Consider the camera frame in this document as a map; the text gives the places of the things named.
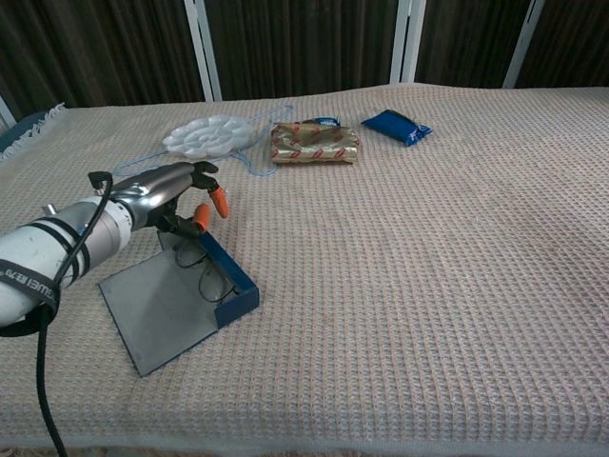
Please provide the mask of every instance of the bed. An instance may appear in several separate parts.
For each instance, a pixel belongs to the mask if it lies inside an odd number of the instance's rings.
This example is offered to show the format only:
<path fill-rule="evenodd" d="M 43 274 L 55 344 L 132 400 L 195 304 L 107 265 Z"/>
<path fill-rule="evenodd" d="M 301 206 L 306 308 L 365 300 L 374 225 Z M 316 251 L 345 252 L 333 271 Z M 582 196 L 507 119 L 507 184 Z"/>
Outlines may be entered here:
<path fill-rule="evenodd" d="M 68 109 L 0 163 L 2 231 L 90 195 L 88 171 L 193 118 L 283 103 L 352 126 L 359 162 L 269 178 L 219 164 L 232 215 L 210 231 L 261 305 L 147 377 L 97 284 L 158 252 L 154 230 L 66 290 L 47 391 L 67 446 L 608 455 L 608 88 Z M 360 126 L 388 108 L 434 132 L 407 149 Z M 34 356 L 33 336 L 0 340 L 0 448 L 50 446 Z"/>

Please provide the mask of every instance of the metal plate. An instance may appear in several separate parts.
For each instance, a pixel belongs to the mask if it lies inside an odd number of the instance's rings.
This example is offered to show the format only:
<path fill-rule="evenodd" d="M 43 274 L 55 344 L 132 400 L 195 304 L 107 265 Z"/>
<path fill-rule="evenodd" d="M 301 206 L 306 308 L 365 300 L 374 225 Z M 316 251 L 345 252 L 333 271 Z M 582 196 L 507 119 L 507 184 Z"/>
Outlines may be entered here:
<path fill-rule="evenodd" d="M 216 304 L 198 290 L 203 266 L 180 268 L 164 250 L 110 276 L 100 289 L 140 375 L 149 374 L 217 329 Z M 221 289 L 223 277 L 206 278 Z"/>

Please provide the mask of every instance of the gift-wrapped box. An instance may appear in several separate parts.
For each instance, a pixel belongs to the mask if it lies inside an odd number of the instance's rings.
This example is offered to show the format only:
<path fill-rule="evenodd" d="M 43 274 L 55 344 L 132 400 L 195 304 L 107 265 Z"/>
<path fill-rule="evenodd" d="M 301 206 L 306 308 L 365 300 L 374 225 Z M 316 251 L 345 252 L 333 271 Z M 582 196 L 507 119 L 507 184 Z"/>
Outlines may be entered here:
<path fill-rule="evenodd" d="M 278 123 L 270 139 L 275 164 L 358 160 L 360 139 L 350 127 Z"/>

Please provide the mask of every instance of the blue string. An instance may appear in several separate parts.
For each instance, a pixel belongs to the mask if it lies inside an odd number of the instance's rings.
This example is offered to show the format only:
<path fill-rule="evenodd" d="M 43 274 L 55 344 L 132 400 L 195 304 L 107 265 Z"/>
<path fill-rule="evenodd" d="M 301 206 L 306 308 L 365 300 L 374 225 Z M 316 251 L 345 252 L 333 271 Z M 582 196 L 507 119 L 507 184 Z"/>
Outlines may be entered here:
<path fill-rule="evenodd" d="M 222 157 L 217 157 L 215 159 L 208 159 L 208 162 L 212 162 L 212 163 L 220 162 L 222 160 L 225 160 L 228 157 L 232 157 L 233 159 L 237 159 L 237 160 L 243 162 L 243 164 L 247 168 L 247 171 L 254 176 L 260 176 L 260 177 L 272 176 L 277 171 L 277 166 L 275 164 L 272 164 L 271 169 L 267 169 L 265 171 L 258 171 L 254 167 L 254 165 L 251 163 L 251 160 L 249 160 L 249 158 L 244 154 L 244 150 L 253 148 L 258 143 L 260 143 L 260 141 L 266 136 L 268 131 L 273 127 L 273 124 L 275 124 L 275 122 L 277 122 L 280 118 L 291 114 L 291 112 L 293 110 L 294 110 L 293 105 L 286 104 L 286 105 L 281 105 L 279 107 L 268 109 L 266 111 L 261 112 L 260 114 L 256 114 L 255 116 L 250 117 L 249 119 L 247 119 L 247 122 L 251 124 L 252 122 L 258 121 L 259 119 L 262 119 L 269 114 L 278 112 L 278 114 L 275 114 L 275 115 L 272 115 L 269 117 L 268 124 L 266 124 L 266 126 L 260 131 L 260 133 L 258 134 L 258 137 L 251 144 L 247 145 L 245 148 L 241 148 L 241 149 L 237 149 L 235 151 L 229 152 L 227 155 L 224 155 Z M 163 164 L 153 163 L 153 164 L 147 165 L 145 167 L 142 167 L 140 169 L 137 169 L 135 171 L 125 171 L 125 169 L 128 167 L 132 167 L 139 163 L 145 162 L 146 160 L 150 160 L 150 159 L 153 159 L 154 157 L 159 157 L 159 156 L 165 155 L 165 154 L 167 154 L 167 151 L 163 150 L 160 152 L 153 152 L 148 155 L 143 155 L 141 157 L 137 157 L 132 160 L 127 160 L 125 162 L 121 162 L 116 167 L 114 167 L 112 174 L 114 174 L 114 176 L 133 176 L 135 174 L 142 173 L 149 169 L 157 169 L 157 168 L 161 167 Z"/>

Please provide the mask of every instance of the blue snack packet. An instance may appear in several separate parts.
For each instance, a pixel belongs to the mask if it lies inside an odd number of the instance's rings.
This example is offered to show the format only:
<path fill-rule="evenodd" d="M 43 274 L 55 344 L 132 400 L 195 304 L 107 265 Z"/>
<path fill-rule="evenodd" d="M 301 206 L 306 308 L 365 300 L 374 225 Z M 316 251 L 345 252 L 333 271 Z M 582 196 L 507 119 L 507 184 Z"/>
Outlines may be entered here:
<path fill-rule="evenodd" d="M 402 141 L 407 146 L 414 145 L 433 131 L 428 126 L 419 125 L 393 109 L 386 109 L 381 114 L 366 119 L 362 124 Z"/>
<path fill-rule="evenodd" d="M 329 127 L 340 127 L 341 123 L 335 117 L 316 117 L 315 119 L 309 119 L 307 121 L 303 121 L 303 124 L 319 124 L 320 126 L 329 126 Z"/>

